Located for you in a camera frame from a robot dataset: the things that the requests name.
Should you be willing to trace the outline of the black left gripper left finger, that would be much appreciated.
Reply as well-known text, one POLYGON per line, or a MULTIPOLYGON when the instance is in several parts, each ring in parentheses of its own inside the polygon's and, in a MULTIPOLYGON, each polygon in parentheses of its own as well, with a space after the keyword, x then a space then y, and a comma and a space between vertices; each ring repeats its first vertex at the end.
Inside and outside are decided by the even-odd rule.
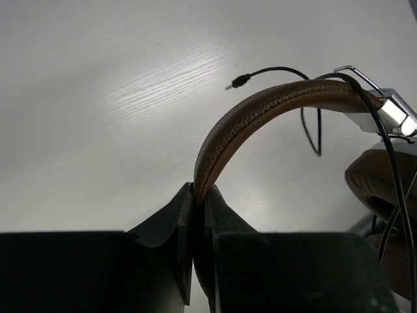
POLYGON ((193 186, 129 231, 1 234, 2 312, 183 312, 193 186))

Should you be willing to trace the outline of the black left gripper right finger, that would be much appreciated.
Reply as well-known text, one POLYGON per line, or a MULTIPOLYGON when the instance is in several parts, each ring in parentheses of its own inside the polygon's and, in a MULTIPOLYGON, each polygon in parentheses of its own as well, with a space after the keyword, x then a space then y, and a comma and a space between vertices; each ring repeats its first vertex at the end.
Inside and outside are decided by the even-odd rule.
POLYGON ((201 285, 212 312, 397 312, 375 252, 347 232, 261 233, 213 187, 201 285))

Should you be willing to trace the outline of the brown silver headphones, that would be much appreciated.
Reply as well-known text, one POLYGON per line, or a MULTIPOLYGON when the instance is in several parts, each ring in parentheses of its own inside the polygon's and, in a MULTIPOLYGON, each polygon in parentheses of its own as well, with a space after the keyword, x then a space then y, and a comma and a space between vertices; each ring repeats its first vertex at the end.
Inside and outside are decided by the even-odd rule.
POLYGON ((339 67, 315 79, 274 86, 230 109, 202 144, 194 168, 194 209, 204 200, 239 147, 274 118, 306 107, 345 114, 381 141, 345 171, 352 193, 385 223, 370 235, 396 294, 416 302, 416 112, 393 89, 364 90, 339 67))

